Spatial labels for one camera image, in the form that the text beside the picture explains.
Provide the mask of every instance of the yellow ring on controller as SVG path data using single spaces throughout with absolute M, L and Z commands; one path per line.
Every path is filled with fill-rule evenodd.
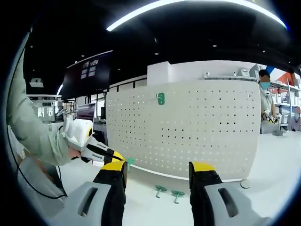
M 88 136 L 88 137 L 90 137 L 90 136 L 92 135 L 92 133 L 93 133 L 93 130 L 92 130 L 92 128 L 90 127 L 90 129 L 89 129 L 89 132 L 88 132 L 87 136 Z

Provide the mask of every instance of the person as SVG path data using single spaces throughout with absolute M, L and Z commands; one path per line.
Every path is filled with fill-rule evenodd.
M 300 107 L 295 107 L 295 115 L 290 119 L 287 128 L 294 132 L 301 131 Z
M 271 133 L 275 129 L 275 125 L 269 122 L 267 115 L 271 119 L 276 119 L 276 107 L 274 105 L 271 93 L 268 91 L 270 86 L 270 74 L 267 70 L 259 71 L 259 91 L 261 102 L 261 132 Z
M 80 152 L 69 148 L 62 133 L 49 130 L 49 126 L 35 115 L 26 95 L 23 77 L 24 52 L 17 65 L 8 94 L 7 124 L 17 140 L 42 162 L 64 165 Z

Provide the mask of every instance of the face mask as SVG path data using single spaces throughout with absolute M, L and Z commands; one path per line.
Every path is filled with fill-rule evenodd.
M 263 90 L 268 89 L 268 87 L 271 85 L 270 82 L 260 82 L 260 85 Z
M 300 116 L 300 114 L 296 114 L 296 113 L 295 113 L 295 116 L 294 116 L 294 117 L 295 117 L 296 120 L 298 120 L 299 116 Z

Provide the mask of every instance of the white floor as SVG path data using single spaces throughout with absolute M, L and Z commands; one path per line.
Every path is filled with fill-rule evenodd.
M 231 182 L 252 202 L 262 217 L 274 217 L 291 196 L 301 168 L 301 133 L 289 132 L 282 137 L 260 135 L 258 150 L 249 175 L 251 187 L 243 189 L 239 182 Z M 62 181 L 67 194 L 86 181 L 92 181 L 99 167 L 75 160 L 61 167 Z M 123 217 L 125 226 L 193 225 L 187 181 L 154 175 L 131 168 L 127 179 L 127 203 Z M 155 185 L 168 191 L 156 198 Z M 174 204 L 171 190 L 185 192 Z

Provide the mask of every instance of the led strip light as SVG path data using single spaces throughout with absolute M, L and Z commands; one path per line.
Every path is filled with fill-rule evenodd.
M 159 0 L 159 1 L 153 2 L 151 4 L 148 4 L 146 6 L 143 6 L 139 9 L 136 9 L 135 11 L 125 15 L 121 19 L 117 20 L 116 22 L 114 22 L 113 24 L 108 26 L 107 30 L 111 32 L 115 28 L 117 28 L 118 26 L 125 23 L 126 21 L 128 21 L 128 20 L 130 20 L 130 19 L 134 18 L 135 16 L 138 16 L 142 13 L 145 13 L 146 11 L 149 11 L 151 9 L 158 8 L 160 6 L 165 6 L 165 5 L 172 4 L 172 3 L 176 3 L 176 2 L 182 2 L 182 1 L 212 1 L 212 2 L 220 1 L 220 2 L 235 3 L 235 4 L 238 4 L 238 5 L 241 5 L 241 6 L 252 8 L 252 9 L 256 10 L 257 12 L 263 13 L 264 15 L 266 15 L 266 16 L 272 18 L 273 20 L 277 21 L 278 23 L 280 23 L 283 27 L 285 27 L 287 29 L 285 23 L 281 19 L 279 19 L 277 16 L 275 16 L 271 12 L 267 11 L 266 9 L 254 4 L 254 3 L 246 1 L 246 0 Z

